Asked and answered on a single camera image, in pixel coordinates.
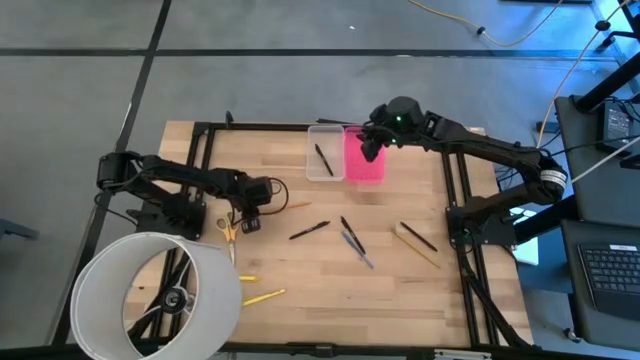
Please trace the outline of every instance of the pen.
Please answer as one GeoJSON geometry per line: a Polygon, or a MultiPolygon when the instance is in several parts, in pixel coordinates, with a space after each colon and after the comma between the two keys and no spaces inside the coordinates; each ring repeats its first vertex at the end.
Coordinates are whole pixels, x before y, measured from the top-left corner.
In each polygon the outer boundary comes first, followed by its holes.
{"type": "Polygon", "coordinates": [[[344,239],[347,240],[347,243],[353,248],[353,250],[355,250],[358,253],[360,258],[364,260],[365,263],[367,263],[367,266],[373,269],[374,266],[371,263],[371,261],[369,261],[369,258],[367,258],[367,255],[363,254],[360,251],[360,249],[358,249],[358,247],[356,246],[356,243],[351,239],[349,234],[347,234],[344,230],[342,231],[342,237],[344,237],[344,239]]]}
{"type": "Polygon", "coordinates": [[[307,230],[303,230],[303,231],[301,231],[301,232],[299,232],[299,233],[297,233],[297,234],[291,235],[291,236],[289,237],[289,240],[293,240],[293,239],[295,239],[295,238],[297,238],[297,237],[300,237],[300,236],[302,236],[302,235],[304,235],[304,234],[308,234],[308,233],[310,233],[310,232],[312,232],[312,231],[314,231],[314,230],[318,230],[318,229],[320,229],[320,228],[322,228],[322,227],[325,227],[325,226],[327,226],[327,225],[329,225],[329,221],[323,221],[323,222],[319,223],[319,224],[318,224],[318,225],[316,225],[316,226],[313,226],[313,227],[308,228],[307,230]]]}
{"type": "Polygon", "coordinates": [[[324,157],[324,154],[322,153],[322,150],[320,150],[320,146],[318,146],[318,144],[316,144],[316,152],[318,153],[318,155],[320,155],[320,158],[322,159],[324,166],[327,167],[327,171],[329,171],[329,175],[333,176],[333,171],[331,170],[331,166],[329,166],[329,163],[327,162],[327,159],[324,157]]]}
{"type": "Polygon", "coordinates": [[[436,249],[435,246],[431,245],[431,243],[428,242],[427,239],[425,239],[422,236],[420,236],[420,234],[418,234],[412,228],[410,228],[409,225],[403,223],[402,221],[400,221],[400,225],[402,225],[403,228],[407,229],[411,234],[413,234],[413,236],[417,237],[418,240],[422,241],[425,245],[427,245],[431,250],[436,251],[436,252],[438,251],[438,249],[436,249]]]}
{"type": "Polygon", "coordinates": [[[362,251],[363,254],[366,254],[367,252],[364,250],[364,247],[360,243],[360,240],[358,240],[358,237],[356,236],[356,234],[353,232],[353,230],[351,230],[351,226],[349,226],[347,219],[345,219],[343,216],[340,216],[340,221],[342,221],[342,225],[345,227],[345,229],[347,229],[353,241],[355,241],[356,245],[358,245],[358,248],[360,248],[360,251],[362,251]]]}

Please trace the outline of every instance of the wooden table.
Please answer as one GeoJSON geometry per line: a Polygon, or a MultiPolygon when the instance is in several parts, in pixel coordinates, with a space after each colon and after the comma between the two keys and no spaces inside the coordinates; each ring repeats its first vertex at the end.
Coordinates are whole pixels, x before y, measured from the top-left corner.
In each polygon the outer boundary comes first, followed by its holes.
{"type": "MultiPolygon", "coordinates": [[[[160,156],[185,163],[193,124],[168,122],[160,156]]],[[[250,176],[277,177],[287,184],[290,203],[313,202],[262,216],[262,229],[256,233],[238,232],[238,272],[260,279],[243,283],[244,297],[280,288],[287,292],[244,307],[229,340],[468,347],[460,273],[448,244],[444,216],[447,193],[441,155],[425,153],[419,147],[390,148],[386,178],[380,185],[311,182],[305,177],[306,136],[294,131],[216,131],[210,168],[237,168],[250,176]],[[347,218],[363,243],[374,270],[360,261],[342,238],[340,215],[347,218]],[[288,240],[323,220],[331,224],[288,240]],[[439,249],[436,258],[440,269],[392,235],[390,229],[398,220],[414,227],[439,249]]],[[[201,163],[202,148],[196,164],[201,163]]],[[[458,179],[455,157],[451,159],[458,179]]],[[[497,191],[489,162],[468,156],[467,166],[474,195],[497,191]]],[[[457,194],[461,194],[459,181],[456,183],[457,194]]],[[[164,186],[178,190],[177,185],[164,186]]],[[[227,251],[214,220],[230,206],[212,197],[206,201],[207,223],[200,241],[227,251]]],[[[265,210],[277,209],[282,201],[283,196],[274,195],[265,210]]],[[[513,258],[500,247],[483,249],[493,300],[518,334],[532,341],[513,258]]],[[[154,258],[134,281],[125,308],[126,321],[136,320],[156,295],[162,264],[162,255],[154,258]]],[[[480,336],[486,341],[482,307],[477,299],[475,304],[480,336]]]]}

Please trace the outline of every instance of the concrete floor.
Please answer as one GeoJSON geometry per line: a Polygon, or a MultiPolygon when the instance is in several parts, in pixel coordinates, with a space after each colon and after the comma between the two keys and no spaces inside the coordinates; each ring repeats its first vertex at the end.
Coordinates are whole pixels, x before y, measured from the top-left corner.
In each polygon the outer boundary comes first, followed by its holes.
{"type": "MultiPolygon", "coordinates": [[[[146,48],[161,4],[3,1],[0,48],[146,48]]],[[[433,6],[470,17],[504,41],[526,33],[550,10],[500,0],[433,6]]],[[[595,21],[589,6],[563,6],[516,48],[580,50],[595,21]]],[[[493,47],[472,30],[404,0],[184,0],[173,3],[160,48],[493,47]]],[[[362,122],[373,107],[397,95],[413,96],[423,109],[483,126],[493,136],[532,145],[532,125],[544,116],[571,64],[500,57],[156,58],[128,149],[155,153],[167,120],[219,121],[230,110],[240,122],[362,122]]],[[[0,57],[0,218],[41,232],[36,242],[0,241],[0,348],[42,345],[51,335],[97,193],[97,160],[113,149],[141,65],[140,57],[0,57]]],[[[612,58],[586,59],[562,94],[588,91],[617,66],[612,58]]],[[[115,210],[136,206],[128,195],[112,201],[115,210]]],[[[99,248],[132,230],[107,216],[99,248]]],[[[538,319],[555,319],[553,311],[566,313],[568,305],[538,291],[527,290],[525,298],[534,338],[543,348],[635,356],[565,340],[538,319]]]]}

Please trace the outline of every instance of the black pen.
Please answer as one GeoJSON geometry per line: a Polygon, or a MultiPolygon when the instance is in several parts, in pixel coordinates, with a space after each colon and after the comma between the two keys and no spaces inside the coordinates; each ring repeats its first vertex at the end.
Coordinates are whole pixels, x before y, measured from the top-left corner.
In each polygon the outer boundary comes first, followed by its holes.
{"type": "Polygon", "coordinates": [[[431,245],[430,242],[428,242],[425,238],[423,238],[422,236],[420,236],[420,234],[418,234],[417,232],[415,232],[412,228],[409,227],[409,225],[403,223],[402,221],[400,221],[400,225],[402,225],[403,228],[409,230],[410,233],[413,234],[413,236],[417,237],[420,241],[422,241],[425,245],[427,245],[428,247],[431,248],[431,250],[433,251],[438,251],[438,249],[436,249],[435,246],[431,245]]]}
{"type": "Polygon", "coordinates": [[[356,245],[358,245],[358,248],[360,249],[360,251],[362,251],[363,254],[366,254],[367,252],[364,251],[364,247],[360,243],[360,240],[358,240],[358,237],[356,236],[356,234],[353,232],[353,230],[351,230],[351,226],[349,226],[347,219],[340,216],[340,221],[342,221],[342,225],[344,226],[345,229],[347,229],[347,231],[349,232],[349,235],[351,235],[351,238],[353,239],[353,241],[356,242],[356,245]]]}
{"type": "Polygon", "coordinates": [[[327,167],[327,171],[329,171],[329,175],[333,176],[333,171],[331,170],[331,166],[329,166],[329,163],[327,162],[327,158],[324,157],[324,154],[322,153],[322,150],[320,150],[320,146],[318,146],[318,144],[316,144],[316,152],[318,153],[318,155],[320,155],[320,158],[322,159],[324,166],[327,167]]]}
{"type": "Polygon", "coordinates": [[[304,234],[308,234],[308,233],[310,233],[310,232],[312,232],[312,231],[314,231],[314,230],[318,230],[318,229],[320,229],[321,227],[325,227],[325,226],[327,226],[327,225],[329,225],[329,221],[323,221],[323,222],[319,223],[319,224],[318,224],[318,225],[316,225],[316,226],[313,226],[313,227],[308,228],[307,230],[303,230],[303,231],[301,231],[301,232],[299,232],[299,233],[297,233],[297,234],[295,234],[295,235],[291,235],[291,236],[289,237],[289,240],[293,240],[293,239],[295,239],[295,238],[297,238],[297,237],[300,237],[300,236],[302,236],[302,235],[304,235],[304,234]]]}

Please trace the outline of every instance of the keyboard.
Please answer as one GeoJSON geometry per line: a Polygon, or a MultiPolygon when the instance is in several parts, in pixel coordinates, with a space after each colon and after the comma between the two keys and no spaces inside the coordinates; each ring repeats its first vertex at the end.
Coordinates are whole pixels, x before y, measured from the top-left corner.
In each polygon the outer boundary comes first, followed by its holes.
{"type": "Polygon", "coordinates": [[[640,246],[578,245],[596,310],[640,321],[640,246]]]}

